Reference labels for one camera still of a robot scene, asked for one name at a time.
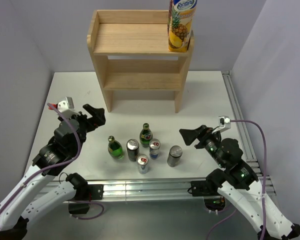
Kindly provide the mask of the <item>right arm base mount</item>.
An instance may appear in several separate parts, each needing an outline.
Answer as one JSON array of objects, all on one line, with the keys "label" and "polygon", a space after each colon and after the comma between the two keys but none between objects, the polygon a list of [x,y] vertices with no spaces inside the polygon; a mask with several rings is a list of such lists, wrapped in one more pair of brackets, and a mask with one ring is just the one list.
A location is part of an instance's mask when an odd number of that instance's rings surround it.
[{"label": "right arm base mount", "polygon": [[209,212],[218,214],[226,209],[226,200],[217,193],[217,190],[207,180],[194,180],[190,182],[187,192],[193,197],[202,197],[204,206]]}]

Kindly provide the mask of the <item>pineapple juice carton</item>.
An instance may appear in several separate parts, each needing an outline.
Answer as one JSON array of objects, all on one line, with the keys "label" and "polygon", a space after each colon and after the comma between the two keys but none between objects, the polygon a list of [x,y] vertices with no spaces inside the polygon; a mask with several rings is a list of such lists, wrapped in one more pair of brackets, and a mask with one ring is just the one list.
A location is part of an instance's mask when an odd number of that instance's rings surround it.
[{"label": "pineapple juice carton", "polygon": [[188,50],[197,0],[171,0],[168,12],[168,50],[184,53]]}]

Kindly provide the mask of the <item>silver energy drink can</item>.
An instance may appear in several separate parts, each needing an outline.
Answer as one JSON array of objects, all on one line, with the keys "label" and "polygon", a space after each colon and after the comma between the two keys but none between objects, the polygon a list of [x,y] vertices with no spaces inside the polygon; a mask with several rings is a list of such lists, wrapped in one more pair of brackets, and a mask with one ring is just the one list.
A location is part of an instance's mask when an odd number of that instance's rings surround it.
[{"label": "silver energy drink can", "polygon": [[149,170],[149,159],[145,154],[140,154],[137,157],[137,167],[140,174],[146,174]]}]

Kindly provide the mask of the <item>black beverage can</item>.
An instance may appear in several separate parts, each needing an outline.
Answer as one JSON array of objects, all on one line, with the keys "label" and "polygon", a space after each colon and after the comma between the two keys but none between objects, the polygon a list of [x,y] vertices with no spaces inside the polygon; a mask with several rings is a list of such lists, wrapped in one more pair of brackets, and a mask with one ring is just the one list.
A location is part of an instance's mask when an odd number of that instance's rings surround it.
[{"label": "black beverage can", "polygon": [[140,153],[140,145],[136,139],[129,139],[126,143],[128,159],[131,162],[136,162]]}]

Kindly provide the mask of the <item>wooden two-tier shelf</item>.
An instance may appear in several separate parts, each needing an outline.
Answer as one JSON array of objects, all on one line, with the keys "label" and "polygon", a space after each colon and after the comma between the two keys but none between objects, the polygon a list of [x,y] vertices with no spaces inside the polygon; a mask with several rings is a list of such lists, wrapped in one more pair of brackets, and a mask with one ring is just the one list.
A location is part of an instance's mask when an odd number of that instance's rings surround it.
[{"label": "wooden two-tier shelf", "polygon": [[167,10],[93,12],[86,42],[108,112],[121,90],[172,91],[180,111],[195,37],[186,52],[169,51],[167,23]]}]

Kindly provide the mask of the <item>green bottle red label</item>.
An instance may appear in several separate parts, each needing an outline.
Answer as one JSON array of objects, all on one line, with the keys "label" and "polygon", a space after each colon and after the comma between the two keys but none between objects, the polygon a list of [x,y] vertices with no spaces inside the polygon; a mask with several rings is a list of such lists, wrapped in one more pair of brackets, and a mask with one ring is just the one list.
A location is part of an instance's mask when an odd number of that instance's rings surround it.
[{"label": "green bottle red label", "polygon": [[139,134],[140,144],[143,147],[148,148],[149,143],[152,139],[153,139],[153,133],[150,130],[150,125],[148,123],[144,123],[143,126],[142,126],[142,130]]}]

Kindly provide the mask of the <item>aluminium front rail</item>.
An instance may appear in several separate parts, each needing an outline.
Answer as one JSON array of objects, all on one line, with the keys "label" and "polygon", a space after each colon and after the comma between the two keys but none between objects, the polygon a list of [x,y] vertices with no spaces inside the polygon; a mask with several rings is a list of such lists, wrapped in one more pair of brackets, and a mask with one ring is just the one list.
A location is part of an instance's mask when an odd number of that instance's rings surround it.
[{"label": "aluminium front rail", "polygon": [[102,184],[101,202],[189,200],[191,181],[199,178],[166,178],[141,180],[89,180],[88,184]]}]

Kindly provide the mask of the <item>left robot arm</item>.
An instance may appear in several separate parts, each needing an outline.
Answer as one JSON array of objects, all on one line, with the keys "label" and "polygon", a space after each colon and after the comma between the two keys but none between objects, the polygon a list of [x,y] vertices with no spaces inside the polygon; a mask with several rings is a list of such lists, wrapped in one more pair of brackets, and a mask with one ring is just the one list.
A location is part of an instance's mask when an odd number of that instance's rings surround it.
[{"label": "left robot arm", "polygon": [[21,240],[28,227],[65,201],[88,204],[90,188],[78,173],[69,174],[54,190],[35,200],[37,194],[80,155],[87,133],[105,125],[105,110],[89,104],[83,108],[91,115],[73,108],[61,109],[49,103],[60,124],[53,137],[33,159],[22,180],[0,203],[0,240]]}]

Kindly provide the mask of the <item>green Perrier glass bottle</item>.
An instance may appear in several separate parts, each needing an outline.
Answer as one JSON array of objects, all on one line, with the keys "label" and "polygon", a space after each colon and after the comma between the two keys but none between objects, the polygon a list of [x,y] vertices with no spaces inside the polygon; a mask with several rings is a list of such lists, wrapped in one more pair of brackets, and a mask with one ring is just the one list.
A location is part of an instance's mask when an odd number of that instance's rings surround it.
[{"label": "green Perrier glass bottle", "polygon": [[107,149],[109,155],[115,160],[122,159],[124,157],[124,150],[122,145],[112,135],[108,137]]}]

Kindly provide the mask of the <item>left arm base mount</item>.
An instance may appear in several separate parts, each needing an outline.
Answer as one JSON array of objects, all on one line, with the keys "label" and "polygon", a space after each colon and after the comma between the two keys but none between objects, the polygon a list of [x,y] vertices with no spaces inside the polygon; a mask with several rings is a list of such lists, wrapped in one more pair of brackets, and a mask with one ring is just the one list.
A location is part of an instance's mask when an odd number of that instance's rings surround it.
[{"label": "left arm base mount", "polygon": [[85,215],[90,210],[90,202],[101,200],[103,198],[103,184],[87,184],[83,188],[77,190],[74,198],[75,201],[84,201],[88,203],[72,202],[68,204],[68,212],[71,215]]}]

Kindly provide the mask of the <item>aluminium side rail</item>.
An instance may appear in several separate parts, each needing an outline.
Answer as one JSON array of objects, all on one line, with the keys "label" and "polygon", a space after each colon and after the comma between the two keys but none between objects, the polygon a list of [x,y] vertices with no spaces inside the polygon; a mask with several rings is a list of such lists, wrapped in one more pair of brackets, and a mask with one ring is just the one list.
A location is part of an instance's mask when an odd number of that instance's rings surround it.
[{"label": "aluminium side rail", "polygon": [[[240,104],[231,80],[230,71],[222,71],[221,75],[225,84],[225,88],[228,93],[229,101],[232,107],[233,115],[235,120],[243,120],[243,114],[240,108]],[[262,170],[258,163],[255,151],[248,133],[247,126],[244,122],[236,123],[237,130],[239,133],[242,150],[245,155],[246,162],[252,167],[258,177],[263,176]]]}]

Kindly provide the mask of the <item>dark black yellow can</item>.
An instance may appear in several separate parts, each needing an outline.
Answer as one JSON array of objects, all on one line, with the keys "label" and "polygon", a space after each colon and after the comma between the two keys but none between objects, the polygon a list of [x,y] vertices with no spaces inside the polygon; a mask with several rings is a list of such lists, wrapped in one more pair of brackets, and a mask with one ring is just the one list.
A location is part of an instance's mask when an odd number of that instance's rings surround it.
[{"label": "dark black yellow can", "polygon": [[168,158],[167,158],[167,164],[170,167],[176,167],[183,155],[183,150],[180,146],[174,145],[170,148]]}]

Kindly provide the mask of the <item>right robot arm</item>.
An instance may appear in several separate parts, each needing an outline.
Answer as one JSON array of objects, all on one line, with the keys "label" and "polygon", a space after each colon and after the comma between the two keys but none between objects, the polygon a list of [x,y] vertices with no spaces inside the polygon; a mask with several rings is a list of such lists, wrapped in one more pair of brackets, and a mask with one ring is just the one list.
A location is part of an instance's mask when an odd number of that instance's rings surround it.
[{"label": "right robot arm", "polygon": [[205,149],[218,164],[205,180],[191,181],[188,192],[192,196],[223,196],[249,221],[260,240],[291,240],[300,235],[300,225],[281,213],[257,174],[242,159],[236,139],[222,138],[206,125],[180,129],[179,133],[187,146],[198,141],[194,147]]}]

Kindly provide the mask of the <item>blue silver energy can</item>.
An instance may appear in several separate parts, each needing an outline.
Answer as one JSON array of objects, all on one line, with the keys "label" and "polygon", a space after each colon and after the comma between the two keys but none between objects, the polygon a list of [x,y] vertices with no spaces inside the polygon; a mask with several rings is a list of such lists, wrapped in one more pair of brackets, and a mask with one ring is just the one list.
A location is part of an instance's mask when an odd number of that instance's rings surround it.
[{"label": "blue silver energy can", "polygon": [[157,159],[160,153],[161,143],[158,139],[153,138],[149,142],[149,156],[151,159]]}]

